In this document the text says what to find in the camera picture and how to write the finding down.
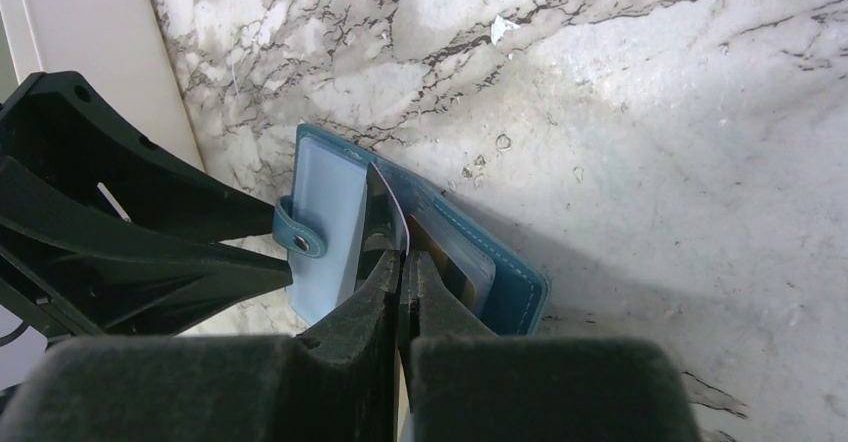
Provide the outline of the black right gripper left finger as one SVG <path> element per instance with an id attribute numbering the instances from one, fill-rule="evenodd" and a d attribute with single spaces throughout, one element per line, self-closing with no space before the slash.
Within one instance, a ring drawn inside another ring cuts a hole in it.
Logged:
<path id="1" fill-rule="evenodd" d="M 297 336 L 78 337 L 1 417 L 5 441 L 391 441 L 403 258 Z"/>

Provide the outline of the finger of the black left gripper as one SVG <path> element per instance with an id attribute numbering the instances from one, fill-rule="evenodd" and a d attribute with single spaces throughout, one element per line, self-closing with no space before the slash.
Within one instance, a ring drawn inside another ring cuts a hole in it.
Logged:
<path id="1" fill-rule="evenodd" d="M 51 343 L 175 335 L 292 282 L 283 260 L 85 207 L 11 157 L 1 187 L 1 305 Z"/>
<path id="2" fill-rule="evenodd" d="M 78 72 L 32 73 L 1 105 L 1 153 L 109 215 L 104 185 L 136 225 L 197 242 L 270 232 L 271 204 L 154 143 Z"/>

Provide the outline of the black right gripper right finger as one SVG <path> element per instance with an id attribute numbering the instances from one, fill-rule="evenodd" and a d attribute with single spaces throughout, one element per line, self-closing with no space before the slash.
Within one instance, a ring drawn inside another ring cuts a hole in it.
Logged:
<path id="1" fill-rule="evenodd" d="M 654 343 L 499 336 L 444 286 L 432 258 L 405 260 L 407 359 L 417 441 L 697 441 L 681 376 Z"/>

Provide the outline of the blue leather card holder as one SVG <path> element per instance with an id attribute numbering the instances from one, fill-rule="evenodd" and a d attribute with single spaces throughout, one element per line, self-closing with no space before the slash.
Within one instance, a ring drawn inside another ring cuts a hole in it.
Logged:
<path id="1" fill-rule="evenodd" d="M 292 192 L 275 204 L 272 237 L 288 251 L 293 310 L 315 324 L 349 298 L 363 253 L 366 170 L 375 165 L 404 215 L 458 266 L 487 277 L 473 313 L 499 335 L 536 330 L 549 295 L 545 277 L 450 202 L 425 178 L 311 124 L 296 129 Z"/>

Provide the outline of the gold credit card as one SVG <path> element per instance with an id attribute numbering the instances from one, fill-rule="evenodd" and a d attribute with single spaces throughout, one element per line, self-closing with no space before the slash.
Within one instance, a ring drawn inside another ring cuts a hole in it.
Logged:
<path id="1" fill-rule="evenodd" d="M 445 220 L 426 211 L 407 217 L 411 247 L 430 254 L 448 291 L 473 313 L 490 282 L 487 262 Z"/>

